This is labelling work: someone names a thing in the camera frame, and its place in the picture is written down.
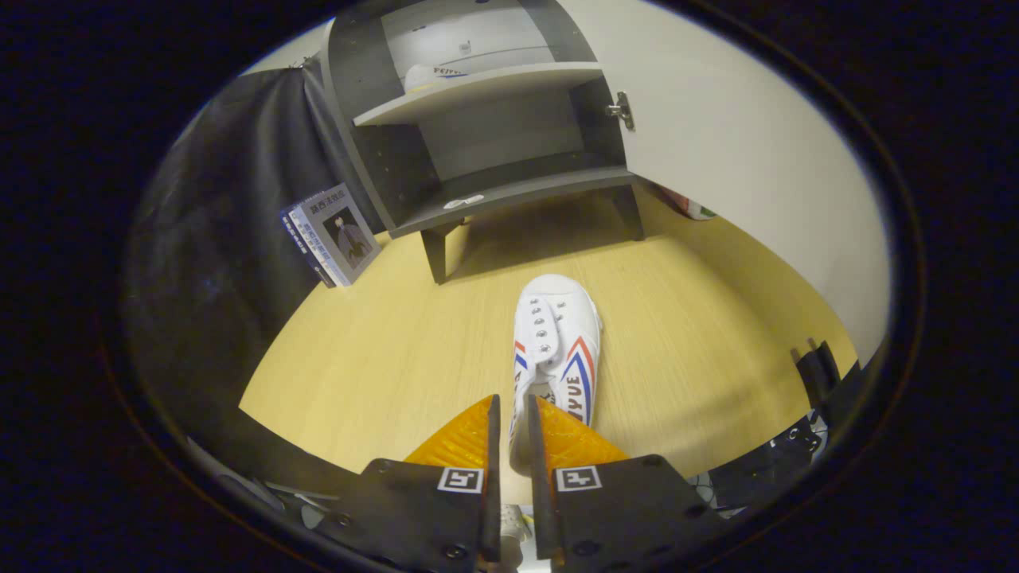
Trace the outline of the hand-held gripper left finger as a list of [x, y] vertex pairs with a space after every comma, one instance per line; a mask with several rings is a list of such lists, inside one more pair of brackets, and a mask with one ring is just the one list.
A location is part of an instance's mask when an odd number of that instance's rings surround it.
[[403, 461], [375, 459], [315, 531], [408, 572], [478, 572], [500, 552], [500, 399], [487, 396]]

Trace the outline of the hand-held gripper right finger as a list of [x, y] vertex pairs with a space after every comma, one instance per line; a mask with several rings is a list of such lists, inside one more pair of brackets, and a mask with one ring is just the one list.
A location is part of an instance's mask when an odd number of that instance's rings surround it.
[[538, 559], [553, 572], [689, 570], [725, 535], [727, 521], [659, 454], [551, 465], [557, 407], [525, 406]]

